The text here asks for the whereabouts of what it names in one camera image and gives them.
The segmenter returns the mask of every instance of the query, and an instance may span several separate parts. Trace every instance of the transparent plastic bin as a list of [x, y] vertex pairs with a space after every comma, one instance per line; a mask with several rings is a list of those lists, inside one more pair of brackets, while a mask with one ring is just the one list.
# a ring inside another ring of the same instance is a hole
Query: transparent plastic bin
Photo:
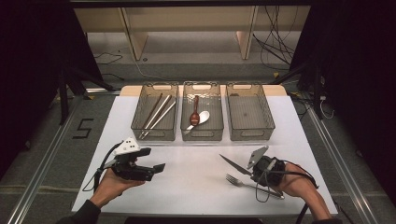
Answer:
[[[199, 96], [197, 112], [208, 111], [210, 117], [188, 131], [195, 95]], [[224, 123], [218, 82], [184, 82], [180, 129], [183, 141], [221, 141]]]
[[[168, 96], [170, 96], [170, 99], [165, 104], [164, 101]], [[137, 141], [175, 140], [178, 109], [177, 97], [177, 83], [146, 83], [143, 85], [131, 125]]]
[[262, 84], [228, 83], [226, 91], [231, 140], [269, 140], [275, 124]]

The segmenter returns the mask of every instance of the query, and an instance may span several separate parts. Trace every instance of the cable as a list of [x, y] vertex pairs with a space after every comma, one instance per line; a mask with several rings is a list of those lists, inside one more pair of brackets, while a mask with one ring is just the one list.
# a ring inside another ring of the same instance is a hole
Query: cable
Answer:
[[103, 73], [102, 76], [113, 76], [113, 77], [119, 78], [119, 79], [122, 80], [122, 81], [125, 81], [125, 78], [116, 76], [116, 75], [114, 75], [114, 74], [112, 74], [112, 73]]
[[260, 39], [257, 38], [254, 34], [253, 34], [253, 37], [257, 40], [257, 42], [259, 43], [259, 45], [262, 47], [262, 50], [265, 49], [265, 50], [267, 50], [268, 52], [270, 52], [271, 54], [273, 54], [274, 56], [276, 56], [276, 57], [277, 57], [280, 61], [282, 61], [283, 63], [290, 64], [288, 61], [286, 61], [286, 59], [282, 59], [280, 56], [278, 56], [278, 55], [275, 54], [273, 51], [271, 51], [270, 49], [268, 49], [268, 48], [266, 47], [266, 45], [268, 45], [268, 44], [266, 44], [265, 42], [260, 41]]
[[314, 104], [313, 100], [310, 99], [301, 99], [299, 98], [296, 94], [287, 92], [288, 96], [290, 96], [291, 100], [293, 102], [299, 103], [303, 105], [304, 107], [304, 112], [303, 113], [297, 113], [298, 116], [300, 117], [300, 121], [304, 118], [304, 116], [307, 114], [308, 110], [311, 108], [311, 105]]
[[116, 61], [118, 61], [119, 59], [122, 58], [122, 55], [120, 55], [120, 54], [112, 54], [112, 53], [107, 53], [107, 52], [101, 53], [98, 56], [95, 56], [94, 58], [95, 59], [100, 58], [100, 57], [102, 57], [102, 55], [105, 55], [105, 54], [108, 54], [108, 55], [111, 55], [111, 56], [118, 56], [119, 58], [117, 58], [117, 59], [115, 59], [113, 61], [110, 61], [108, 63], [98, 63], [98, 64], [110, 64], [110, 63], [114, 63], [114, 62], [116, 62]]
[[346, 219], [349, 221], [349, 223], [354, 224], [352, 218], [350, 218], [350, 216], [347, 214], [346, 211], [344, 211], [344, 209], [340, 206], [340, 204], [332, 197], [332, 201], [334, 202], [337, 210], [341, 211], [344, 216], [346, 216]]
[[261, 61], [262, 61], [262, 65], [264, 65], [265, 67], [268, 67], [268, 68], [271, 68], [271, 69], [275, 69], [275, 70], [284, 70], [284, 71], [289, 71], [289, 69], [286, 69], [286, 68], [275, 68], [275, 67], [272, 67], [272, 66], [270, 66], [270, 65], [268, 65], [268, 64], [265, 64], [264, 63], [264, 61], [262, 60], [262, 52], [260, 53], [260, 59], [261, 59]]
[[282, 56], [284, 57], [284, 61], [286, 61], [287, 59], [286, 59], [286, 56], [285, 56], [284, 52], [287, 52], [289, 54], [289, 56], [292, 58], [292, 53], [290, 52], [290, 50], [294, 51], [294, 49], [288, 47], [283, 42], [283, 40], [285, 40], [289, 36], [289, 34], [290, 34], [291, 30], [292, 30], [292, 27], [294, 26], [294, 23], [296, 21], [297, 14], [298, 14], [298, 8], [296, 9], [296, 13], [294, 15], [294, 20], [293, 20], [293, 23], [292, 23], [292, 25], [290, 27], [290, 30], [289, 30], [289, 32], [287, 33], [287, 35], [284, 38], [280, 37], [279, 30], [278, 30], [278, 15], [279, 15], [280, 7], [279, 6], [275, 7], [275, 11], [273, 11], [273, 16], [272, 16], [273, 18], [270, 16], [270, 13], [268, 12], [268, 8], [267, 7], [264, 7], [264, 8], [265, 8], [265, 12], [267, 13], [268, 19], [271, 22], [271, 30], [270, 30], [270, 34], [267, 36], [267, 38], [265, 39], [265, 41], [263, 43], [266, 44], [266, 42], [268, 41], [269, 37], [272, 36], [273, 40], [276, 40], [278, 42], [279, 49], [280, 49], [279, 52], [282, 53]]
[[[96, 191], [96, 189], [97, 189], [98, 186], [99, 186], [100, 176], [102, 175], [102, 172], [105, 170], [105, 169], [104, 169], [104, 166], [105, 166], [105, 163], [106, 163], [108, 157], [110, 156], [111, 152], [113, 152], [114, 149], [116, 149], [117, 147], [119, 147], [122, 143], [123, 143], [123, 141], [120, 142], [120, 143], [118, 143], [118, 144], [116, 144], [116, 145], [114, 145], [114, 147], [112, 147], [112, 148], [107, 152], [107, 154], [105, 155], [105, 158], [104, 158], [103, 161], [102, 161], [102, 164], [101, 164], [100, 167], [96, 170], [95, 174], [93, 175], [93, 177], [91, 178], [91, 180], [87, 183], [87, 185], [85, 185], [85, 187], [82, 189], [82, 191], [91, 191], [91, 190]], [[86, 189], [87, 186], [91, 183], [92, 180], [93, 180], [93, 187], [92, 187], [91, 189]]]
[[323, 116], [324, 116], [326, 119], [332, 119], [332, 117], [334, 117], [334, 110], [332, 111], [332, 116], [331, 116], [331, 117], [327, 117], [326, 114], [325, 114], [324, 111], [323, 111], [323, 108], [322, 108], [323, 102], [324, 102], [324, 100], [320, 101], [320, 110], [321, 110]]
[[175, 81], [173, 79], [168, 79], [168, 78], [163, 78], [163, 77], [155, 77], [155, 76], [150, 76], [150, 75], [145, 75], [143, 74], [143, 72], [140, 70], [139, 64], [137, 64], [136, 60], [134, 60], [134, 64], [136, 64], [137, 70], [139, 71], [140, 75], [142, 75], [143, 77], [154, 77], [154, 78], [158, 78], [160, 80], [165, 80], [165, 81]]
[[270, 190], [270, 186], [268, 185], [267, 173], [262, 172], [262, 175], [260, 176], [259, 180], [258, 180], [257, 183], [256, 183], [256, 200], [257, 200], [257, 202], [259, 202], [259, 203], [266, 203], [266, 202], [268, 202], [268, 200], [269, 200], [269, 198], [270, 198], [270, 194], [267, 194], [267, 198], [265, 199], [265, 201], [261, 201], [261, 200], [259, 199], [258, 194], [257, 194], [258, 188], [259, 188], [259, 183], [262, 182], [262, 177], [263, 177], [263, 176], [265, 176], [265, 185], [267, 186], [267, 190]]

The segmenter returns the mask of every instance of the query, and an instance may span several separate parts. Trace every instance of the white table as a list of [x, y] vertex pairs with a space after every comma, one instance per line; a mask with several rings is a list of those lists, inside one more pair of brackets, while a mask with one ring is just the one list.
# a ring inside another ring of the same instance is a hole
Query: white table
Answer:
[[[276, 128], [266, 142], [232, 142], [230, 140], [226, 107], [222, 99], [224, 132], [220, 142], [183, 142], [180, 132], [181, 99], [177, 119], [177, 139], [174, 142], [146, 143], [151, 154], [140, 157], [138, 164], [153, 166], [166, 163], [162, 173], [156, 174], [145, 185], [128, 189], [110, 202], [102, 212], [147, 217], [265, 217], [298, 215], [304, 206], [300, 198], [285, 195], [285, 200], [270, 197], [267, 203], [259, 203], [255, 191], [238, 188], [225, 179], [226, 174], [253, 184], [247, 175], [241, 175], [224, 161], [225, 156], [246, 167], [252, 151], [269, 146], [266, 155], [302, 165], [316, 179], [318, 191], [329, 206], [331, 214], [337, 214], [304, 130], [289, 96], [268, 96]], [[89, 182], [106, 153], [117, 143], [134, 136], [130, 126], [137, 105], [137, 96], [118, 96], [111, 108], [106, 126], [93, 155], [72, 211], [76, 212], [91, 198], [92, 191], [82, 188]]]

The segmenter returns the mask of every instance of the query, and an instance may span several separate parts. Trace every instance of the utensil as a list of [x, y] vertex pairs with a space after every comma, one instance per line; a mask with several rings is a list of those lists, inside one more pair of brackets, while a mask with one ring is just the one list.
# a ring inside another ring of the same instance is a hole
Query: utensil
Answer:
[[[163, 101], [163, 103], [160, 105], [160, 107], [158, 108], [157, 112], [155, 112], [154, 116], [151, 118], [151, 120], [149, 121], [149, 123], [146, 125], [146, 127], [144, 127], [144, 129], [147, 129], [150, 124], [152, 122], [155, 122], [156, 120], [158, 120], [158, 117], [161, 115], [161, 113], [163, 112], [163, 110], [165, 109], [166, 104], [168, 104], [169, 100], [172, 98], [172, 95], [168, 95], [166, 96], [165, 100]], [[142, 138], [143, 135], [147, 135], [144, 131], [142, 131], [142, 133], [140, 134], [139, 138]]]
[[[209, 111], [202, 111], [201, 113], [199, 113], [199, 117], [200, 117], [199, 124], [206, 122], [210, 117]], [[191, 130], [193, 127], [195, 127], [195, 126], [190, 125], [187, 128], [187, 131]]]
[[236, 164], [235, 162], [230, 161], [229, 159], [223, 157], [221, 154], [220, 154], [220, 156], [221, 156], [225, 161], [227, 161], [228, 163], [230, 163], [231, 166], [233, 166], [233, 168], [235, 168], [237, 171], [241, 172], [241, 173], [244, 174], [244, 175], [253, 176], [253, 173], [249, 172], [248, 170], [245, 170], [245, 169], [242, 168], [240, 165], [238, 165], [238, 164]]
[[161, 101], [161, 98], [163, 97], [163, 94], [161, 93], [160, 96], [158, 97], [157, 101], [155, 102], [154, 106], [152, 107], [151, 111], [148, 114], [148, 118], [145, 121], [145, 124], [143, 124], [143, 129], [146, 127], [146, 125], [149, 122], [149, 118], [151, 118], [152, 113], [154, 112], [155, 108], [157, 107], [157, 104]]
[[245, 184], [241, 180], [239, 180], [239, 179], [237, 179], [237, 178], [235, 178], [235, 177], [233, 177], [231, 175], [227, 174], [225, 178], [228, 180], [228, 182], [232, 183], [233, 185], [235, 185], [237, 187], [248, 187], [248, 188], [251, 188], [251, 189], [256, 189], [258, 191], [261, 191], [262, 193], [269, 194], [270, 196], [273, 196], [273, 197], [278, 198], [278, 199], [285, 199], [285, 197], [283, 195], [280, 195], [278, 193], [272, 192], [271, 190], [256, 188], [254, 186]]
[[198, 101], [199, 101], [199, 96], [195, 95], [195, 99], [194, 99], [194, 112], [191, 114], [190, 116], [190, 124], [192, 126], [197, 126], [199, 124], [199, 114], [197, 112], [198, 109]]
[[141, 139], [144, 139], [144, 138], [149, 134], [149, 131], [152, 130], [152, 129], [155, 127], [155, 125], [157, 125], [158, 122], [160, 122], [161, 119], [163, 119], [163, 117], [165, 117], [165, 115], [172, 109], [172, 107], [173, 107], [175, 104], [176, 104], [176, 101], [174, 101], [174, 102], [165, 110], [165, 112], [163, 112], [163, 115], [160, 116], [160, 117], [157, 119], [157, 121], [151, 126], [151, 128], [149, 128], [148, 132], [146, 132], [145, 134], [143, 134], [143, 136], [141, 137]]

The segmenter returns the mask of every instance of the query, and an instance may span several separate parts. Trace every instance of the wooden spoon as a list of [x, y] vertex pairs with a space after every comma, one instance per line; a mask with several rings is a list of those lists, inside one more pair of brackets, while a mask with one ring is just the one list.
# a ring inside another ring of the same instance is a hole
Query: wooden spoon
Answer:
[[192, 126], [197, 126], [199, 124], [199, 114], [198, 114], [198, 100], [199, 100], [199, 96], [195, 95], [195, 99], [194, 99], [194, 112], [191, 114], [190, 116], [190, 124]]

